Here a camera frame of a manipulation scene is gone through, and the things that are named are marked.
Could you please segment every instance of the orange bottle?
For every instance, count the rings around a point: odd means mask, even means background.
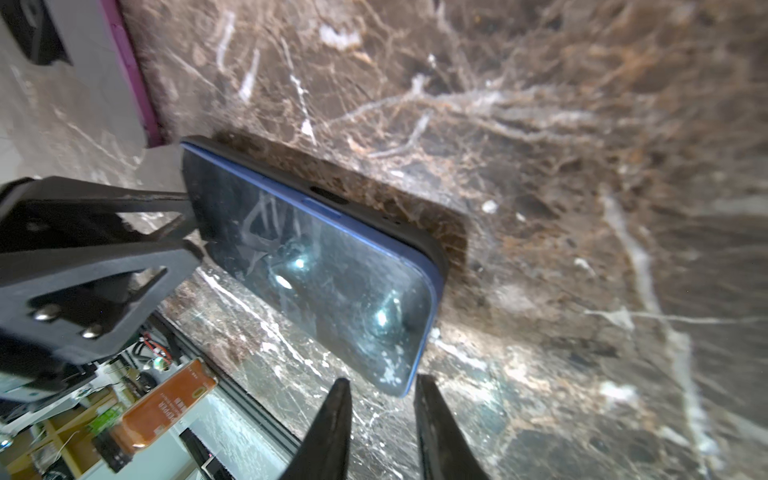
[[[217,384],[208,368],[195,359],[133,404],[117,423],[96,435],[93,445],[113,472],[136,452],[165,433],[192,405]]]

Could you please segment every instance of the blue phone frame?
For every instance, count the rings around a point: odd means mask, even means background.
[[[416,271],[418,271],[424,278],[427,287],[429,288],[429,295],[432,301],[432,305],[429,308],[429,318],[427,319],[426,328],[424,330],[424,336],[419,344],[419,351],[416,353],[416,358],[413,362],[413,369],[408,377],[406,387],[400,396],[400,398],[408,395],[413,384],[413,379],[416,375],[416,370],[419,367],[424,348],[426,347],[427,339],[429,338],[429,332],[432,330],[432,324],[435,321],[435,315],[437,314],[438,305],[442,298],[442,291],[444,286],[444,280],[438,271],[437,266],[424,255],[413,247],[404,244],[403,242],[380,232],[379,230],[351,217],[347,214],[343,214],[332,207],[292,188],[285,184],[281,184],[269,177],[265,177],[249,168],[236,164],[220,155],[214,154],[198,147],[197,145],[188,144],[182,142],[181,147],[184,150],[190,151],[199,157],[215,164],[224,170],[237,175],[248,183],[255,187],[259,187],[265,190],[275,197],[280,198],[293,205],[295,208],[306,212],[313,217],[329,224],[333,225],[338,230],[341,230],[349,235],[352,235],[357,240],[369,245],[370,247],[388,255],[395,257],[403,263],[407,263]]]

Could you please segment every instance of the blue smartphone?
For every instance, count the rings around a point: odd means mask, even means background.
[[[210,257],[381,391],[404,396],[442,295],[439,244],[208,138],[181,146]]]

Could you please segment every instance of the black bottle cap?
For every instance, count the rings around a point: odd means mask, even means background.
[[[123,449],[120,448],[109,432],[102,432],[96,435],[91,440],[91,443],[107,465],[109,465],[109,468],[115,473],[122,470],[131,461],[131,456],[123,452]]]

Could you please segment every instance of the brown marble countertop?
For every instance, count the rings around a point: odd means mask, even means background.
[[[442,242],[419,371],[492,478],[764,477],[763,2],[123,8],[169,140],[266,145]],[[180,188],[67,65],[3,54],[22,173]],[[163,310],[299,437],[348,376],[349,477],[419,477],[412,393],[380,394],[211,263]]]

